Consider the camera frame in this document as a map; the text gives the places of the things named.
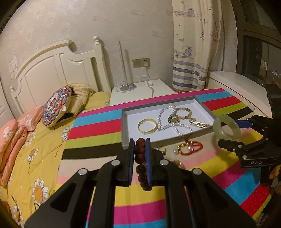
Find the white tray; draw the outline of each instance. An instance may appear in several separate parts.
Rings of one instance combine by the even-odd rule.
[[[170,103],[161,102],[161,104],[149,104],[149,106],[137,106],[128,109],[124,109],[122,113],[122,145],[126,148],[129,144],[130,138],[133,138],[135,141],[138,138],[150,138],[151,143],[153,142],[163,142],[163,140],[171,139],[171,138],[179,138],[179,135],[176,131],[170,127],[164,131],[156,131],[152,134],[142,134],[138,131],[138,123],[146,118],[151,118],[157,121],[158,114],[160,111],[167,106],[176,106],[182,108],[189,108],[192,111],[192,118],[196,118],[196,121],[213,125],[215,115],[199,100],[195,97],[187,97],[183,99],[177,99],[169,101]],[[162,127],[168,124],[168,118],[172,114],[173,109],[167,109],[161,115]],[[177,112],[179,116],[186,116],[187,111],[180,110]],[[193,132],[193,135],[198,136],[198,134],[194,134],[195,132],[202,131],[203,128],[191,125],[189,120],[181,120],[180,123],[188,125]],[[142,131],[149,131],[153,129],[154,124],[151,122],[144,122],[141,124],[140,129]],[[179,140],[183,138],[190,138],[190,130],[184,127],[177,127],[180,133],[183,134]],[[209,133],[209,131],[203,131],[200,135]]]

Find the textured wall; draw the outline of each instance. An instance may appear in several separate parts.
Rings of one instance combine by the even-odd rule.
[[[113,86],[123,80],[117,42],[121,41],[127,75],[133,82],[145,68],[132,68],[132,59],[150,57],[151,79],[171,86],[173,71],[173,12],[171,0],[27,0],[0,35],[0,78],[16,117],[19,116],[9,87],[8,63],[16,55],[22,63],[40,48],[65,39],[73,51],[92,50],[92,37],[104,42],[108,74]]]

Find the curtain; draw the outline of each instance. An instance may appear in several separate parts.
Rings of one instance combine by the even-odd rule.
[[[204,89],[221,35],[220,0],[172,0],[174,13],[173,89]]]

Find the window frame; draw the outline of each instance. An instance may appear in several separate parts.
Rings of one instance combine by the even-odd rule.
[[[230,0],[237,27],[237,64],[236,73],[242,74],[243,58],[244,58],[244,36],[249,36],[253,38],[260,39],[264,42],[270,43],[281,49],[281,35],[278,30],[267,27],[265,25],[260,25],[256,23],[251,23],[246,20],[246,16],[243,11],[241,1],[243,0]]]

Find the striped tablecloth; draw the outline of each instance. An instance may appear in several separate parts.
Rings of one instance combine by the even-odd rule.
[[[58,189],[78,169],[94,170],[115,158],[122,150],[122,109],[133,106],[196,96],[215,115],[227,114],[234,119],[252,112],[239,99],[223,89],[200,90],[134,101],[79,114],[69,134],[58,171]],[[242,129],[245,144],[257,141],[261,135],[252,129]],[[186,169],[201,168],[224,189],[253,219],[271,198],[269,189],[260,185],[260,168],[241,169],[235,153],[214,146],[213,133],[198,137],[204,148],[190,156],[178,157]],[[132,186],[117,187],[114,227],[165,227],[166,206],[163,187],[145,192],[134,171]]]

